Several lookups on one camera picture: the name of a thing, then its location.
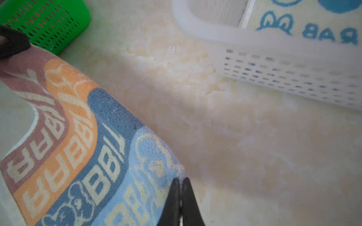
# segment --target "orange stripe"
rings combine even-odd
[[[70,128],[64,141],[13,194],[26,223],[31,226],[46,214],[83,169],[97,144],[97,122],[88,107],[87,97],[99,86],[61,59],[49,61],[44,71],[47,88],[63,106]],[[64,170],[51,178],[60,166]],[[39,197],[31,201],[36,194]]]

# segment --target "fabric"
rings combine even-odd
[[[29,133],[0,163],[4,209],[15,206],[9,193],[31,226],[157,224],[173,178],[184,178],[162,140],[40,48],[0,61],[0,79],[36,110]]]
[[[247,28],[357,46],[361,0],[250,0]]]

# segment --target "basket vent hole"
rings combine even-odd
[[[338,71],[331,71],[329,74],[330,74],[330,75],[340,75],[340,74],[342,74],[342,73],[341,73],[341,72],[338,72]]]
[[[280,64],[282,64],[282,65],[289,65],[290,62],[289,62],[289,61],[286,61],[286,60],[283,60],[283,61],[280,61]]]
[[[351,78],[351,79],[360,79],[360,78],[362,78],[362,75],[351,75],[351,76],[349,76],[349,78]]]
[[[296,67],[296,68],[306,68],[307,66],[305,64],[296,64],[294,67]]]
[[[313,68],[312,70],[315,72],[322,72],[324,71],[324,68]]]

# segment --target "white surface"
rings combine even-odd
[[[176,22],[188,35],[207,43],[219,74],[362,110],[362,47],[237,29],[231,27],[235,26],[231,21],[241,17],[234,13],[236,8],[244,10],[230,0],[173,0]],[[228,11],[234,19],[216,16]]]
[[[169,0],[86,3],[91,24],[61,58],[170,146],[207,226],[360,225],[360,112],[219,76]],[[3,94],[0,138],[11,148],[34,115]]]

